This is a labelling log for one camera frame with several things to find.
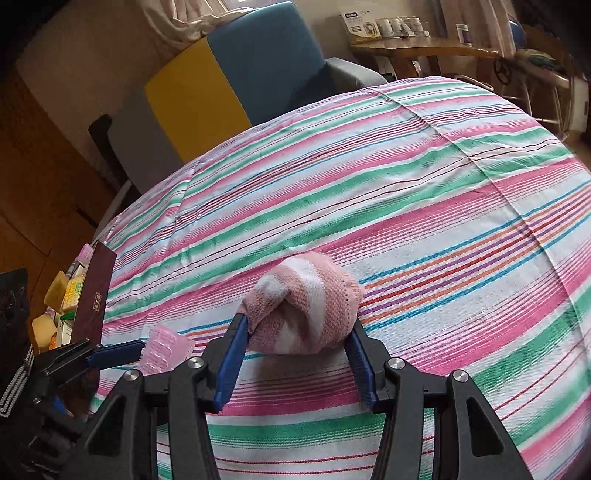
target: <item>yellow cushion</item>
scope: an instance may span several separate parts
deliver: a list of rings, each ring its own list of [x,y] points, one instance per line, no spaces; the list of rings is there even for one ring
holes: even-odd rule
[[[252,126],[207,38],[162,68],[146,84],[145,93],[185,163]]]

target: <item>bottle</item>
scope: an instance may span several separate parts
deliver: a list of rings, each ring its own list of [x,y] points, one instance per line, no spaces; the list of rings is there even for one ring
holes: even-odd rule
[[[456,28],[460,43],[463,43],[464,45],[472,45],[472,38],[470,36],[470,30],[468,30],[468,25],[457,23]]]

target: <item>pink striped sock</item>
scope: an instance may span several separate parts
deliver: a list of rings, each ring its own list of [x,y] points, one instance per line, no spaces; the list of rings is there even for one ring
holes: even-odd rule
[[[286,258],[242,300],[249,347],[262,353],[307,355],[338,346],[353,328],[363,287],[330,257]]]

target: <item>wooden table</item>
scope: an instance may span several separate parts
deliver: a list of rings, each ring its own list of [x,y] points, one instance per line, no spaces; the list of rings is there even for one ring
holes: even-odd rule
[[[418,77],[413,60],[427,57],[431,74],[441,75],[438,56],[465,56],[494,59],[495,50],[464,45],[452,38],[410,37],[374,40],[351,45],[351,50],[363,61],[367,56],[388,57],[399,79]]]

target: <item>cardboard box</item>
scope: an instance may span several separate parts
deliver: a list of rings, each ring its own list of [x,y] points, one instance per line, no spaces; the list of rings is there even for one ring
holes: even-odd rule
[[[370,10],[354,8],[341,10],[340,17],[352,44],[382,38],[379,34],[378,24]]]

